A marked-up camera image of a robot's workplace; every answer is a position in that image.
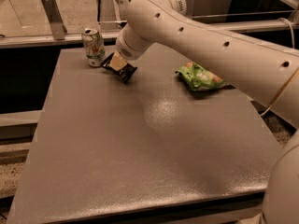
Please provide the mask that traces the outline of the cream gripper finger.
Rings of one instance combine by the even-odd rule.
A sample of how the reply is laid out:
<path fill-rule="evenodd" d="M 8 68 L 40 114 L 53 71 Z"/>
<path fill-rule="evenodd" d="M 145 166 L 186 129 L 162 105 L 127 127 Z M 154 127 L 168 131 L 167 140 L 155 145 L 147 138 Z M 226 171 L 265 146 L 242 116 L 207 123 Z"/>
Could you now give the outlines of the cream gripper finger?
<path fill-rule="evenodd" d="M 112 59 L 109 63 L 109 66 L 116 70 L 119 71 L 121 70 L 125 65 L 127 64 L 127 61 L 117 52 L 115 51 Z"/>

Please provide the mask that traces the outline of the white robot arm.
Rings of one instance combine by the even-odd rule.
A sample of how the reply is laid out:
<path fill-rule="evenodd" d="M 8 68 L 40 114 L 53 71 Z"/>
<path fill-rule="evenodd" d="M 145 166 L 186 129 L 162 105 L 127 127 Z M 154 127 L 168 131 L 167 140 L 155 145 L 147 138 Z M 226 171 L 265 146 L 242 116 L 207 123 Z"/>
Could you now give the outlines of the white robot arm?
<path fill-rule="evenodd" d="M 299 129 L 296 49 L 193 21 L 185 0 L 132 0 L 116 50 L 139 58 L 160 43 L 199 63 Z M 263 197 L 259 224 L 299 224 L 299 137 L 278 158 Z"/>

